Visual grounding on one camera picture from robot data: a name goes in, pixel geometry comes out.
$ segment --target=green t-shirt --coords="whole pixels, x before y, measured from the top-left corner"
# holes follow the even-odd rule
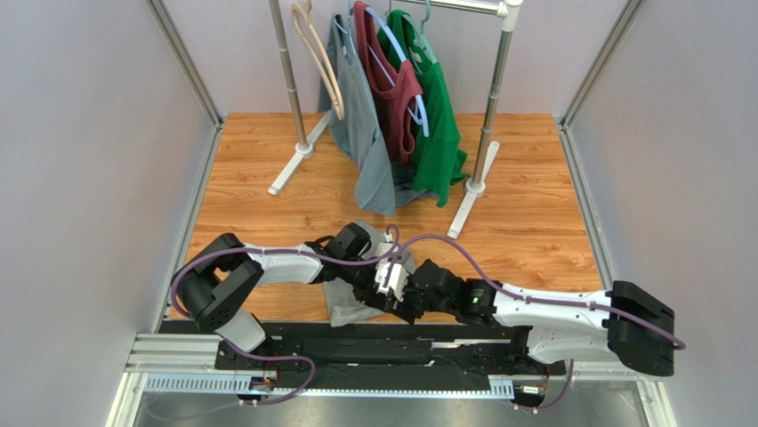
[[[403,18],[403,15],[407,13],[400,9],[390,12],[387,16],[387,26],[398,38],[406,57],[414,64],[415,76],[423,89],[423,103],[429,121],[429,136],[423,136],[419,126],[415,137],[415,150],[408,161],[415,170],[413,189],[430,189],[437,193],[437,206],[442,207],[448,202],[450,186],[469,176],[461,173],[466,153],[458,149],[461,134],[453,115],[442,67],[438,62],[429,59],[424,48],[416,45],[415,39],[423,36],[416,33],[415,25]],[[379,42],[392,66],[399,68],[398,54],[383,31],[379,32]]]

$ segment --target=red shirt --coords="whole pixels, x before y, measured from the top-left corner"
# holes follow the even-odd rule
[[[390,160],[401,165],[408,163],[408,157],[415,149],[415,137],[411,130],[414,123],[407,109],[415,109],[415,97],[422,94],[421,85],[415,78],[413,65],[406,60],[395,68],[384,56],[379,37],[374,28],[374,17],[366,12],[368,4],[355,2],[353,13],[355,16],[355,29],[358,56],[363,69],[366,71],[368,85],[374,95],[376,115],[379,125],[382,127],[384,142],[387,144],[387,153]],[[386,74],[376,61],[374,55],[368,50],[368,46],[374,50],[376,57],[384,65],[387,74],[390,75],[395,86],[387,79]]]

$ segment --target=wooden floor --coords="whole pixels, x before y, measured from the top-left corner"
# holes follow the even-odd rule
[[[319,116],[305,119],[311,129]],[[464,170],[473,171],[482,115],[460,115],[461,148],[470,153]],[[601,288],[569,170],[549,115],[501,115],[493,140],[501,148],[487,179],[487,192],[469,216],[458,242],[492,278],[517,286],[557,291]],[[232,114],[192,236],[194,256],[219,234],[234,232],[261,246],[294,246],[335,234],[362,219],[380,230],[400,227],[401,240],[422,233],[445,234],[464,195],[450,191],[448,204],[415,201],[395,218],[357,208],[353,186],[358,170],[339,152],[327,132],[284,192],[266,190],[292,156],[296,141],[288,114]],[[418,263],[427,258],[464,278],[473,268],[456,250],[436,241],[411,247]],[[256,288],[245,307],[260,319],[328,320],[320,286],[285,284]],[[397,321],[383,316],[381,321]],[[435,313],[423,321],[451,321]]]

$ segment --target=gray fabric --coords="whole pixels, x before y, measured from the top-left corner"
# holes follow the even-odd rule
[[[396,206],[407,205],[427,193],[413,190],[413,169],[390,162],[366,74],[350,38],[335,25],[335,20],[343,28],[347,28],[347,25],[342,15],[334,15],[332,18],[327,55],[337,75],[345,115],[343,120],[339,120],[332,114],[329,130],[340,151],[360,171],[355,184],[358,206],[377,214],[394,216]],[[331,100],[322,82],[319,111],[329,109]]]
[[[384,241],[384,234],[361,220],[355,221],[355,223],[368,231],[371,236],[372,249],[364,255],[364,258],[368,259],[375,256],[375,249]],[[410,251],[404,252],[400,261],[409,273],[415,272],[415,262]],[[332,327],[345,326],[384,314],[381,310],[367,307],[362,302],[358,302],[352,294],[352,286],[340,278],[325,282],[323,287],[324,296],[327,299],[329,322]]]

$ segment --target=beige hanger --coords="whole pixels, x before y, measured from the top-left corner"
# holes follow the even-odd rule
[[[319,39],[319,34],[316,32],[316,29],[313,27],[313,21],[310,18],[310,0],[305,0],[305,8],[298,4],[298,3],[292,3],[292,22],[294,24],[294,29],[297,31],[298,36],[302,39],[302,42],[305,44],[305,47],[308,48],[308,52],[310,52],[310,56],[313,57],[313,60],[316,62],[316,68],[319,69],[319,74],[321,75],[321,80],[324,81],[324,86],[327,89],[327,92],[329,93],[329,98],[332,100],[332,105],[334,106],[335,114],[337,115],[337,118],[340,120],[343,120],[345,117],[345,111],[344,111],[344,104],[343,104],[343,95],[340,92],[340,86],[337,84],[337,77],[335,76],[335,71],[332,69],[332,63],[329,61],[329,57],[327,55],[327,50],[324,49],[324,45],[321,43],[321,40]],[[321,53],[321,57],[316,54],[316,51],[313,49],[313,46],[310,44],[310,40],[308,37],[303,34],[302,29],[300,28],[300,21],[297,19],[297,15],[300,14],[302,16],[302,19],[305,21],[305,25],[310,30],[310,35],[313,37],[313,39],[316,41],[316,46]]]

